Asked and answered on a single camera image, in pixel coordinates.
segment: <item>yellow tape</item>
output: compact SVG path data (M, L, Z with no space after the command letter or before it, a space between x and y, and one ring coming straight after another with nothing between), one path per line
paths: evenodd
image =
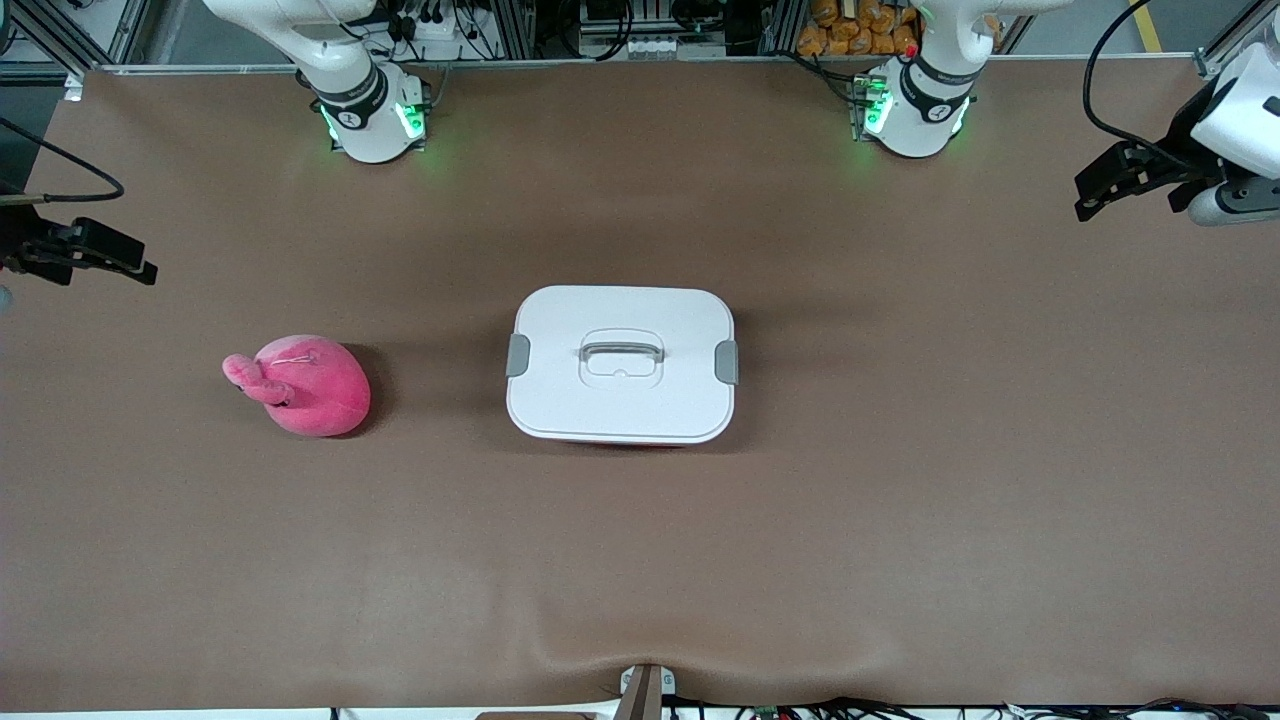
M1133 5L1138 0L1129 0ZM1146 5L1138 8L1138 12L1133 14L1133 22L1138 24L1138 35L1142 36L1142 47L1147 53L1164 53L1160 46L1160 36L1156 35L1156 23L1151 22L1151 13L1147 12Z

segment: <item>pink plush toy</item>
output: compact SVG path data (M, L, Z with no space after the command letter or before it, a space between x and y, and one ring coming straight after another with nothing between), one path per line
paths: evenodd
M369 378L349 350L314 334L268 343L250 360L232 355L223 374L291 433L349 433L369 415Z

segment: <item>gray handle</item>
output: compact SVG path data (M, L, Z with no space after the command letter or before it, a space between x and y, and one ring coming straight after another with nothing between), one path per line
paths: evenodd
M662 363L662 348L648 342L589 342L579 351L579 357L586 363L593 355L603 354L648 355L654 363Z

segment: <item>white storage box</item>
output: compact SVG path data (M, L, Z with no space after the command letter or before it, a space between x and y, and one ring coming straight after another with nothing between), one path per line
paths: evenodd
M507 413L540 438L696 445L733 416L733 315L701 290L544 287L507 351Z

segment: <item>table surface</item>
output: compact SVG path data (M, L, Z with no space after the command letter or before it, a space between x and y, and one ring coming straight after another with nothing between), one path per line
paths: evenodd
M6 281L0 708L568 702L636 661L735 703L1275 702L1276 228L1076 223L1080 70L992 64L923 161L785 64L457 72L381 167L291 77L91 77L49 137L128 195L46 214L160 282ZM1106 61L1097 106L1158 136L1197 82ZM723 297L728 430L524 437L506 340L553 283ZM293 333L367 364L364 434L221 378Z

